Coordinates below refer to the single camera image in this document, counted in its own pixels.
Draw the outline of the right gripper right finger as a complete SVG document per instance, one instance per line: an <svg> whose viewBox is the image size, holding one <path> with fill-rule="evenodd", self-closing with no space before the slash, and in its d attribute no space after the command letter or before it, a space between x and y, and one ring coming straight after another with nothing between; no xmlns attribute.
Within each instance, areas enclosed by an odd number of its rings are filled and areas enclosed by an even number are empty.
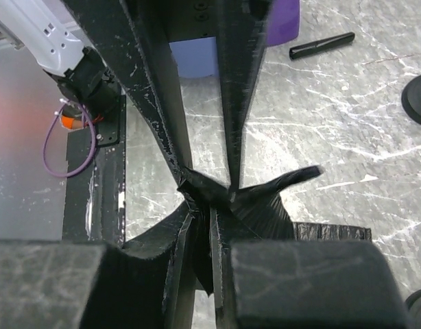
<svg viewBox="0 0 421 329"><path fill-rule="evenodd" d="M410 328L384 255L369 241L260 239L210 212L218 328Z"/></svg>

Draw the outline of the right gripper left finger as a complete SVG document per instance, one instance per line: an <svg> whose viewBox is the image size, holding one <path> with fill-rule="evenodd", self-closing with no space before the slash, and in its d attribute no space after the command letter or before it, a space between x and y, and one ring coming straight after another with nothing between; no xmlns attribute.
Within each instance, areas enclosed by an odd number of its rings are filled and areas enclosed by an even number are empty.
<svg viewBox="0 0 421 329"><path fill-rule="evenodd" d="M123 247L0 240L0 328L190 328L202 204Z"/></svg>

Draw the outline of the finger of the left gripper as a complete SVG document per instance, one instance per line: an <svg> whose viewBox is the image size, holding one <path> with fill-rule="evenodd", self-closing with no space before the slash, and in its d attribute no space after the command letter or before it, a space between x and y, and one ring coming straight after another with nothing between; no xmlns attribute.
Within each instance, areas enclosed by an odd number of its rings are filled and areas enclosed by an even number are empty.
<svg viewBox="0 0 421 329"><path fill-rule="evenodd" d="M217 1L217 63L230 187L239 188L243 126L267 43L272 1Z"/></svg>
<svg viewBox="0 0 421 329"><path fill-rule="evenodd" d="M64 5L150 127L176 182L192 156L177 67L155 1Z"/></svg>

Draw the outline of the black trash bag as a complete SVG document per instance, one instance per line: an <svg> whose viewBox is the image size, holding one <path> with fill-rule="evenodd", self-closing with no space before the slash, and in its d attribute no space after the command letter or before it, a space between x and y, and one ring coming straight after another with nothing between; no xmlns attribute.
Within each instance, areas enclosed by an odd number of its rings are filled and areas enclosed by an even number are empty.
<svg viewBox="0 0 421 329"><path fill-rule="evenodd" d="M201 211L206 212L210 208L222 211L236 223L241 223L241 227L255 237L299 240L302 239L302 233L295 233L295 224L283 206L280 192L290 186L317 178L323 172L321 166L314 165L290 171L264 184L231 190L206 175L183 167L178 172L179 178L176 182L178 191L184 195L185 199L190 199L192 200L190 202L195 202L198 208L201 207ZM306 223L308 224L316 227L315 238L308 239L372 241L369 228ZM202 252L210 255L209 245L209 242L205 242L200 248ZM209 255L206 256L209 258L206 260L207 263L204 258L202 260L211 268ZM214 292L213 279L210 272L207 272L210 269L204 269L206 266L197 265L195 271L197 281L201 284L199 289L211 295Z"/></svg>

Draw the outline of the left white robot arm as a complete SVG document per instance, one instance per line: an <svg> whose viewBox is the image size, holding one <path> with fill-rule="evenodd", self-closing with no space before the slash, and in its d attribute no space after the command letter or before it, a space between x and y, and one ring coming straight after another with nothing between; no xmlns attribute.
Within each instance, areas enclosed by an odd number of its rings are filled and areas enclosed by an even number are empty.
<svg viewBox="0 0 421 329"><path fill-rule="evenodd" d="M176 180L192 165L169 43L204 32L217 41L226 153L232 189L241 179L242 131L265 50L270 1L65 1L91 42L69 32L43 1L0 1L0 31L25 45L80 103L109 69L141 111Z"/></svg>

